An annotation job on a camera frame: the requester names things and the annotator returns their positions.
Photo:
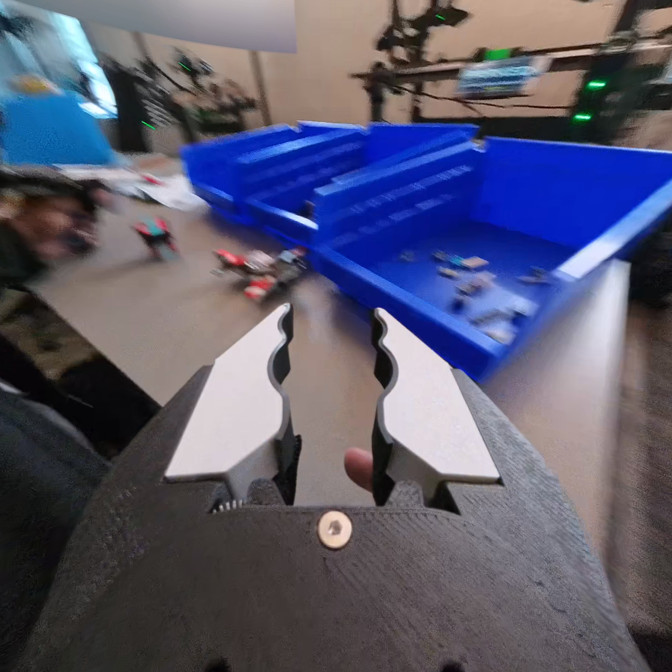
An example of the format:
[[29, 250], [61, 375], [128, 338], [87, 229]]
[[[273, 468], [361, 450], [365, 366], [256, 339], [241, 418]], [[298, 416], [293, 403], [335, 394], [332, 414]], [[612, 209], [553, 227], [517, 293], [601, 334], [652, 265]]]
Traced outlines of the black metal rig frame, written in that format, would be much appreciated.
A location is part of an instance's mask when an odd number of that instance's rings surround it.
[[402, 64], [391, 69], [383, 68], [376, 74], [375, 66], [369, 71], [353, 73], [352, 79], [362, 82], [363, 88], [370, 98], [372, 119], [382, 121], [382, 113], [386, 95], [403, 96], [409, 94], [413, 99], [427, 98], [438, 101], [453, 102], [466, 110], [471, 110], [483, 122], [484, 134], [497, 137], [509, 137], [532, 140], [561, 140], [565, 137], [567, 122], [558, 115], [547, 116], [482, 116], [478, 106], [499, 109], [496, 97], [485, 98], [482, 102], [475, 97], [462, 100], [456, 94], [447, 97], [436, 97], [425, 91], [425, 85], [442, 81], [457, 81], [463, 67], [472, 64], [498, 63], [508, 57], [546, 57], [550, 59], [550, 72], [588, 70], [589, 64], [601, 53], [617, 46], [624, 46], [627, 37], [633, 34], [618, 34], [603, 44], [582, 44], [558, 48], [542, 48], [526, 51], [523, 48], [487, 49], [480, 48], [466, 60], [439, 59], [435, 63], [425, 65]]

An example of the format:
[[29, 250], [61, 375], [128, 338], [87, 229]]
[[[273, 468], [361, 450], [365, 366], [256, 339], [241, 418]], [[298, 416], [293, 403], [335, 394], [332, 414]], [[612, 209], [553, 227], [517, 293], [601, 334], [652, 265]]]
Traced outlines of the clear printed sign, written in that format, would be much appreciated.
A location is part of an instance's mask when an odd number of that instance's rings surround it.
[[542, 55], [469, 63], [460, 71], [455, 96], [465, 100], [529, 96], [551, 62]]

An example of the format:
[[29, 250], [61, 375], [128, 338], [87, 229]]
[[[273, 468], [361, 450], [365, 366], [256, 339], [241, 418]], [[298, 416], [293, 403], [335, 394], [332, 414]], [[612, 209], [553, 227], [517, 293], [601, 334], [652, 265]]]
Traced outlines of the red white toy brick plane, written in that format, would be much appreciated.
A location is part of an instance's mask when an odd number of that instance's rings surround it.
[[275, 255], [258, 249], [239, 255], [222, 248], [212, 254], [218, 268], [211, 273], [235, 273], [246, 281], [244, 295], [255, 302], [288, 290], [308, 269], [308, 250], [303, 247], [287, 248]]

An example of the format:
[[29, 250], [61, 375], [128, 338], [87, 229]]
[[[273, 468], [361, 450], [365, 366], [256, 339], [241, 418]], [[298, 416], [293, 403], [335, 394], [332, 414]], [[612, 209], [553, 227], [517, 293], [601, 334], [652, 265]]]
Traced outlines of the person's left hand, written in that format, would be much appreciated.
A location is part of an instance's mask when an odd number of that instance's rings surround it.
[[99, 244], [95, 212], [72, 198], [27, 199], [3, 212], [1, 222], [47, 261], [84, 255]]

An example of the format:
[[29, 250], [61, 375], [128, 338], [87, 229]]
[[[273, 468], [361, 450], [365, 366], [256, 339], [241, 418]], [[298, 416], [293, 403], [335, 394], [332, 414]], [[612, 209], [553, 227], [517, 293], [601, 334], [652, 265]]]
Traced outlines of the grey desk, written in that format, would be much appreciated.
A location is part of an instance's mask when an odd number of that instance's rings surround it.
[[[151, 259], [132, 228], [155, 217], [173, 234], [174, 259]], [[161, 405], [281, 300], [256, 304], [235, 277], [211, 274], [217, 247], [272, 246], [245, 229], [221, 234], [204, 212], [122, 198], [101, 226], [99, 250], [58, 268], [38, 294]], [[610, 263], [574, 307], [484, 384], [557, 474], [603, 558], [622, 541], [632, 503], [619, 423], [628, 274], [625, 263]], [[381, 390], [370, 316], [321, 275], [299, 279], [289, 300], [295, 336], [286, 389], [304, 440], [297, 502], [371, 505], [343, 473], [348, 447], [370, 448]]]

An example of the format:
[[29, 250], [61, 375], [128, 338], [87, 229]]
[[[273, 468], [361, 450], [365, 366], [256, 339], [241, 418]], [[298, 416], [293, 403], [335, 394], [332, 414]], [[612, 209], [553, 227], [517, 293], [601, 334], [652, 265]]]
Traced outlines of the toy brick instruction booklet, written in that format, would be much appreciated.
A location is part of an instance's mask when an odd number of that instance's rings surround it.
[[204, 212], [209, 208], [181, 173], [156, 176], [147, 172], [129, 172], [117, 183], [116, 189], [124, 196], [180, 212]]

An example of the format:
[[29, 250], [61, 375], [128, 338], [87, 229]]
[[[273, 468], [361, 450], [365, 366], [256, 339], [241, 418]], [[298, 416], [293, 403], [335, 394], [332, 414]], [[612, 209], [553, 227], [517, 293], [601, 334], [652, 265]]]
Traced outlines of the large blue box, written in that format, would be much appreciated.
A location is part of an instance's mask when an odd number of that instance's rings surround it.
[[1, 98], [1, 159], [22, 165], [113, 165], [99, 122], [71, 93]]

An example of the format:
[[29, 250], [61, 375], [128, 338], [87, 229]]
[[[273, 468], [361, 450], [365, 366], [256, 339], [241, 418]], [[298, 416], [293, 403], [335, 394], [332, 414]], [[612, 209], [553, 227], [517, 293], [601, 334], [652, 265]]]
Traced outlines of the pile of small toy bricks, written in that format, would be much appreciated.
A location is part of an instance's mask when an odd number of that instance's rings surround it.
[[434, 249], [408, 277], [409, 292], [501, 345], [512, 345], [540, 309], [548, 274], [533, 267], [514, 280], [494, 271], [489, 260]]

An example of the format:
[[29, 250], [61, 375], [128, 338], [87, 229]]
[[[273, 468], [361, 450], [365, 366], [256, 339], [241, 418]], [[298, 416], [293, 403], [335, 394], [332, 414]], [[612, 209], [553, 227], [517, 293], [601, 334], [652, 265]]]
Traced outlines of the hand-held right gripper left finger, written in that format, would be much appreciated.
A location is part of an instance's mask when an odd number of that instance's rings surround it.
[[290, 373], [294, 310], [282, 304], [212, 365], [164, 472], [168, 483], [223, 483], [234, 500], [273, 482], [284, 503], [296, 497], [301, 438], [282, 386]]

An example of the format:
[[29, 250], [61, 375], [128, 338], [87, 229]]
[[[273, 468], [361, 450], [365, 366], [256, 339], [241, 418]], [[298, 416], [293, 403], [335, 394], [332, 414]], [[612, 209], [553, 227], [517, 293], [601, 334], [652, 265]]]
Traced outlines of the bright window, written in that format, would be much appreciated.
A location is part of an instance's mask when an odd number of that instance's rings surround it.
[[50, 81], [116, 116], [116, 101], [78, 19], [16, 1], [1, 2], [1, 96], [18, 93], [20, 77]]

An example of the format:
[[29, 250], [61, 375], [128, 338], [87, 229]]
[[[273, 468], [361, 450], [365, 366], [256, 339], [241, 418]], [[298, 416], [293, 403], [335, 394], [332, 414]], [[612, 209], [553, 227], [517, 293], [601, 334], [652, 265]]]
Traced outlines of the person's leg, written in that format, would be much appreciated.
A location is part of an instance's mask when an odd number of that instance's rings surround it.
[[11, 671], [109, 462], [62, 415], [1, 390], [1, 670]]

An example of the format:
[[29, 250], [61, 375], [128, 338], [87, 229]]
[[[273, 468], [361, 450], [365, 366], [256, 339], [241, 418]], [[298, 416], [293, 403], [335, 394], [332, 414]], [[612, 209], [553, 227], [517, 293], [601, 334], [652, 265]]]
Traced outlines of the blue plastic storage bin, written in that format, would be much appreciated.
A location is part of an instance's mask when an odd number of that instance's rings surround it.
[[259, 226], [255, 206], [305, 212], [315, 190], [364, 166], [368, 130], [353, 124], [278, 124], [181, 149], [197, 196], [225, 221]]
[[300, 121], [296, 131], [240, 158], [241, 210], [255, 230], [310, 249], [425, 214], [479, 181], [473, 125]]
[[[318, 273], [366, 308], [384, 308], [477, 382], [539, 337], [599, 277], [671, 222], [671, 153], [488, 139], [479, 181], [460, 198], [384, 228], [314, 248]], [[408, 277], [443, 249], [490, 261], [514, 280], [543, 269], [540, 309], [501, 345], [409, 292]]]

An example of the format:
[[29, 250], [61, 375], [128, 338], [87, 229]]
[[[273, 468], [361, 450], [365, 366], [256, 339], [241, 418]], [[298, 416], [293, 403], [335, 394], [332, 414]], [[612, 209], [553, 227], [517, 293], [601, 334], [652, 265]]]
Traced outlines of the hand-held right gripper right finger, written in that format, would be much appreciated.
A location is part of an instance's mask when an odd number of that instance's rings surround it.
[[385, 505], [401, 482], [421, 503], [453, 507], [448, 483], [500, 485], [501, 475], [447, 361], [383, 308], [372, 315], [382, 386], [372, 433], [372, 494]]

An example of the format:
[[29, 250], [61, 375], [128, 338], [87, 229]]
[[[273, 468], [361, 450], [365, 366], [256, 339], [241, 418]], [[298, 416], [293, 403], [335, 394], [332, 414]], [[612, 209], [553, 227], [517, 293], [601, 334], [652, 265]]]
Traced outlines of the black box green lights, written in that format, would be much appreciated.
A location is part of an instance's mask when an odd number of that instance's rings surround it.
[[610, 142], [614, 105], [620, 97], [620, 75], [628, 55], [600, 53], [577, 89], [568, 120], [568, 139], [575, 143]]

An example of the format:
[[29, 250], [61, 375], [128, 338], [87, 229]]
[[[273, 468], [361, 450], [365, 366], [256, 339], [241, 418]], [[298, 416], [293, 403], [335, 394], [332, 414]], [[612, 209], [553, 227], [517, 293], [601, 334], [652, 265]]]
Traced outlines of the person's right hand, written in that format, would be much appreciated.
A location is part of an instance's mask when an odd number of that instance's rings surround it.
[[373, 457], [361, 448], [349, 448], [343, 459], [345, 473], [358, 487], [373, 492]]

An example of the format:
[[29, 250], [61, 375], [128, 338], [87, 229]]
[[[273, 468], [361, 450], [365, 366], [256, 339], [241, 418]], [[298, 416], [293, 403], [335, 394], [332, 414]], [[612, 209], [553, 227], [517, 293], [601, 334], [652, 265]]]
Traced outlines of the teal red toy brick robot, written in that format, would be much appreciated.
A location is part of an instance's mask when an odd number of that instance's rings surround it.
[[169, 261], [178, 256], [178, 249], [166, 220], [149, 218], [139, 221], [132, 228], [146, 245], [151, 259]]

